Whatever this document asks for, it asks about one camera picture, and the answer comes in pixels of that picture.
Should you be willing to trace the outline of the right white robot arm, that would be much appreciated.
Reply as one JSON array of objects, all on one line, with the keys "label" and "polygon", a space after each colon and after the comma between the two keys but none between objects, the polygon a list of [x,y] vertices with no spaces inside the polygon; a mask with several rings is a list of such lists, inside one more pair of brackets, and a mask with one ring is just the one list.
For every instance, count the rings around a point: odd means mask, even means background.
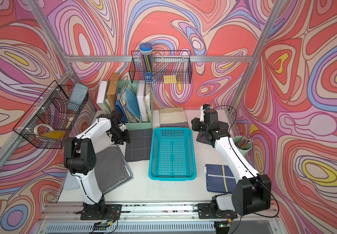
[{"label": "right white robot arm", "polygon": [[216,209],[235,211],[244,216],[268,210],[271,206],[271,180],[254,169],[235,146],[230,133],[218,122],[205,124],[199,118],[191,121],[192,130],[202,133],[219,152],[235,178],[236,187],[230,195],[216,196]]}]

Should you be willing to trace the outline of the dark grey checked pillowcase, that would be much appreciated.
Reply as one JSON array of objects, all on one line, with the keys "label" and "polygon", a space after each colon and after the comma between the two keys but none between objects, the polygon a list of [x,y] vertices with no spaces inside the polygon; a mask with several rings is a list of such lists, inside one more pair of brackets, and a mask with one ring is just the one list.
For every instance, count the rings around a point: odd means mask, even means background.
[{"label": "dark grey checked pillowcase", "polygon": [[152,136],[151,128],[130,131],[130,143],[126,145],[125,160],[127,162],[150,160]]}]

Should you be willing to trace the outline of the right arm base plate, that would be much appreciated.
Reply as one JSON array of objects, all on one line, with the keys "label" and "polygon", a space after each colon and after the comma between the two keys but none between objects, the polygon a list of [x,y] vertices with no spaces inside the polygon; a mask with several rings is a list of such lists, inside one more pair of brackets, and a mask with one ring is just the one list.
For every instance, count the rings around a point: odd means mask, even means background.
[{"label": "right arm base plate", "polygon": [[238,214],[232,210],[219,210],[211,203],[198,203],[196,205],[199,219],[226,219],[234,220],[238,218]]}]

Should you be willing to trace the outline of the grey pillowcase with label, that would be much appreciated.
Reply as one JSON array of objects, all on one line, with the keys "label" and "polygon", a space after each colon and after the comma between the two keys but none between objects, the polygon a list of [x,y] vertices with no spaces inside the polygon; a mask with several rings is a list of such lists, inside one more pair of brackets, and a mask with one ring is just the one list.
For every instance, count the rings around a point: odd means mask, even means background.
[{"label": "grey pillowcase with label", "polygon": [[133,180],[133,172],[119,146],[113,144],[96,153],[95,177],[103,195]]}]

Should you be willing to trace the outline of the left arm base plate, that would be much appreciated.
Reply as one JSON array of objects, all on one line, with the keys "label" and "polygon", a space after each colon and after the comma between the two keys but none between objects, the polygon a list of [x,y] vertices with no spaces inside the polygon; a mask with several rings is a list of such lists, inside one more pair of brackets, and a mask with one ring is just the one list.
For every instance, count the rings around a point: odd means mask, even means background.
[{"label": "left arm base plate", "polygon": [[119,220],[121,215],[121,204],[83,204],[81,220]]}]

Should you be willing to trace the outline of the teal plastic basket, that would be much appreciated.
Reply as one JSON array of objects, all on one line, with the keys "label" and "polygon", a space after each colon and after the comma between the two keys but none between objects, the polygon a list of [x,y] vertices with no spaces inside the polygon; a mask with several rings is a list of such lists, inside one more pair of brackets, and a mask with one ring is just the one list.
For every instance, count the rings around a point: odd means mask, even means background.
[{"label": "teal plastic basket", "polygon": [[154,129],[149,178],[157,181],[191,181],[196,176],[192,131],[183,127]]}]

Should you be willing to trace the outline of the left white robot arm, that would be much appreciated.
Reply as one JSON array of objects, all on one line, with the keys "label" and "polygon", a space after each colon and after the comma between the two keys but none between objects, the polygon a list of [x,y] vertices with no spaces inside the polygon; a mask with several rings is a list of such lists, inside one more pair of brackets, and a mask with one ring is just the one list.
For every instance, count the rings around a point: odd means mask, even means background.
[{"label": "left white robot arm", "polygon": [[121,129],[122,114],[112,111],[101,114],[84,132],[69,137],[64,142],[64,166],[78,181],[83,193],[85,211],[102,211],[105,205],[95,177],[96,153],[93,143],[103,134],[111,135],[111,142],[119,145],[129,143],[129,133]]}]

